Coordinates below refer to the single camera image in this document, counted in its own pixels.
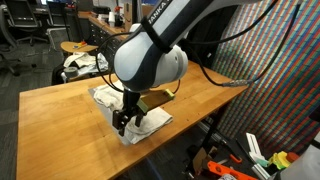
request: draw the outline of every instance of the stool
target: stool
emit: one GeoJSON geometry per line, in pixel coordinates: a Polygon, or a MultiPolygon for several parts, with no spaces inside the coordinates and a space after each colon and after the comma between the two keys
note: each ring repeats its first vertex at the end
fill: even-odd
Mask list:
{"type": "Polygon", "coordinates": [[[76,42],[69,42],[69,41],[65,41],[65,42],[62,42],[60,44],[61,48],[68,52],[68,53],[74,53],[74,52],[90,52],[90,51],[93,51],[95,49],[98,48],[98,46],[92,46],[92,45],[86,45],[86,46],[83,46],[83,47],[80,47],[80,48],[73,48],[74,46],[77,46],[78,43],[76,42]]]}

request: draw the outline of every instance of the folded towel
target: folded towel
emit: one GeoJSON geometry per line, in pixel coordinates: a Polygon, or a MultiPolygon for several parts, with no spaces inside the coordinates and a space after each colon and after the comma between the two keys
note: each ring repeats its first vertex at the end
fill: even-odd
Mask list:
{"type": "MultiPolygon", "coordinates": [[[[123,90],[122,83],[117,81],[113,83],[117,88],[123,90]]],[[[123,107],[122,93],[115,91],[109,85],[102,85],[94,89],[95,93],[93,98],[97,103],[104,105],[113,110],[120,110],[123,107]]]]}
{"type": "Polygon", "coordinates": [[[136,144],[142,139],[150,136],[162,126],[172,122],[172,116],[166,111],[157,107],[148,112],[141,120],[140,127],[135,125],[136,117],[128,122],[125,130],[125,137],[132,143],[136,144]]]}
{"type": "MultiPolygon", "coordinates": [[[[120,81],[115,82],[114,85],[123,90],[120,81]]],[[[122,93],[115,91],[108,85],[99,86],[95,88],[94,91],[94,99],[97,103],[110,108],[112,111],[122,109],[122,93]]],[[[157,107],[149,111],[147,115],[142,118],[140,127],[136,127],[135,121],[136,117],[133,117],[131,121],[128,122],[124,135],[132,144],[136,144],[162,126],[172,122],[172,116],[160,107],[157,107]]]]}

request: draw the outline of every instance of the colorful curtain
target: colorful curtain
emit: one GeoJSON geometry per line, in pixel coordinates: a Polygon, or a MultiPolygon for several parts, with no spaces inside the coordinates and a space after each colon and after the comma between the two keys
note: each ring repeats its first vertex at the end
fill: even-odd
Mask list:
{"type": "MultiPolygon", "coordinates": [[[[251,25],[271,2],[239,7],[223,37],[251,25]]],[[[249,33],[221,44],[212,69],[232,79],[259,75],[279,46],[297,2],[280,0],[249,33]]],[[[319,105],[320,5],[318,0],[305,0],[275,63],[232,101],[218,128],[229,137],[251,132],[273,151],[301,153],[320,131],[320,123],[309,118],[319,105]]]]}

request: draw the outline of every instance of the wooden table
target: wooden table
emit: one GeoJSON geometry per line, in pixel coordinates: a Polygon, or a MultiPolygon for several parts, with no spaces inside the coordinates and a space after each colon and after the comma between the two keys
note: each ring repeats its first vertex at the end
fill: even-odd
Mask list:
{"type": "Polygon", "coordinates": [[[20,93],[17,179],[113,179],[246,89],[214,86],[189,62],[176,99],[161,106],[173,122],[124,146],[88,93],[102,84],[94,78],[20,93]]]}
{"type": "Polygon", "coordinates": [[[78,11],[78,17],[81,19],[88,19],[93,16],[90,11],[78,11]]]}
{"type": "Polygon", "coordinates": [[[64,41],[60,44],[61,49],[68,53],[74,53],[74,52],[90,52],[98,48],[98,46],[92,46],[92,45],[86,45],[80,48],[73,48],[74,46],[77,46],[79,42],[70,42],[70,41],[64,41]]]}

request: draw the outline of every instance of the white cloth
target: white cloth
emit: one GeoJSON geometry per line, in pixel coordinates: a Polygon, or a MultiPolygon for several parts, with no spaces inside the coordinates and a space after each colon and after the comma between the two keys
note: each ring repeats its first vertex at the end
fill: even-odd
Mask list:
{"type": "MultiPolygon", "coordinates": [[[[122,83],[117,81],[114,83],[116,87],[123,90],[122,83]]],[[[94,89],[94,99],[97,103],[104,105],[113,110],[120,110],[123,107],[122,93],[115,91],[108,85],[99,86],[94,89]]],[[[132,143],[136,144],[142,139],[150,136],[152,133],[172,122],[172,116],[157,107],[147,113],[141,120],[140,127],[135,125],[136,117],[128,122],[125,130],[125,137],[132,143]]]]}
{"type": "Polygon", "coordinates": [[[124,132],[125,137],[132,144],[136,144],[156,132],[162,126],[172,122],[172,116],[160,107],[157,107],[149,111],[148,114],[142,118],[140,127],[135,125],[135,121],[136,116],[128,122],[124,132]]]}
{"type": "MultiPolygon", "coordinates": [[[[98,63],[99,63],[99,68],[100,68],[100,70],[102,72],[108,70],[109,63],[101,53],[98,54],[98,63]]],[[[99,72],[99,71],[98,71],[98,68],[96,66],[96,62],[94,62],[94,64],[90,64],[90,65],[81,67],[78,70],[78,76],[83,75],[83,74],[89,74],[89,73],[97,73],[97,72],[99,72]]],[[[67,82],[67,76],[66,76],[66,74],[64,72],[61,73],[61,77],[62,77],[64,83],[66,83],[67,82]]]]}
{"type": "MultiPolygon", "coordinates": [[[[122,83],[117,81],[113,83],[117,88],[123,90],[122,83]]],[[[102,85],[94,89],[93,98],[97,103],[113,110],[120,110],[123,107],[122,93],[115,91],[108,85],[102,85]]]]}
{"type": "Polygon", "coordinates": [[[65,60],[63,66],[69,67],[73,61],[75,61],[78,64],[78,66],[81,68],[83,66],[96,64],[96,57],[90,56],[86,52],[74,52],[73,55],[69,56],[65,60]]]}
{"type": "Polygon", "coordinates": [[[218,180],[237,180],[231,174],[224,174],[218,180]]]}

